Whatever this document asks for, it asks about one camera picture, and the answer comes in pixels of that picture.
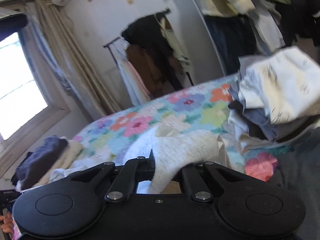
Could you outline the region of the person's left hand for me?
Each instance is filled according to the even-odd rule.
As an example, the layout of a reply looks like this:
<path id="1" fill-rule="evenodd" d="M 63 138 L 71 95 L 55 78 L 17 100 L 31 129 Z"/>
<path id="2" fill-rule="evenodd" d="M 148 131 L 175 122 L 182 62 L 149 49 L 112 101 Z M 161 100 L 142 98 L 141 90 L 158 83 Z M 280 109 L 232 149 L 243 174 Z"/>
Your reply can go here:
<path id="1" fill-rule="evenodd" d="M 9 211 L 5 215 L 0 216 L 1 230 L 4 234 L 8 234 L 10 239 L 14 236 L 14 222 Z"/>

